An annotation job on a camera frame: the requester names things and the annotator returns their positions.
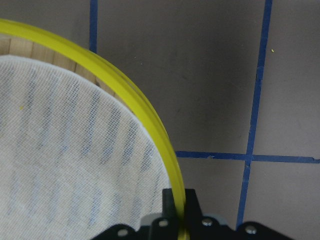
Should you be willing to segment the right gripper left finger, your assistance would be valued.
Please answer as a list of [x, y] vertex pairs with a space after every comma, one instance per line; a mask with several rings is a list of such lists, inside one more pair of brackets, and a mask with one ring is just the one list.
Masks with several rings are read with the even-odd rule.
[[162, 190], [162, 210], [144, 216], [140, 221], [140, 240], [177, 240], [179, 219], [171, 188]]

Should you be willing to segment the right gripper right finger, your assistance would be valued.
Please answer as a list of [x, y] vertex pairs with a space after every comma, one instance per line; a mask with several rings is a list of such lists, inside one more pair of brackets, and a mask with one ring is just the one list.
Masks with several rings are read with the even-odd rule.
[[228, 234], [214, 215], [203, 214], [196, 191], [185, 190], [184, 222], [190, 240], [226, 240]]

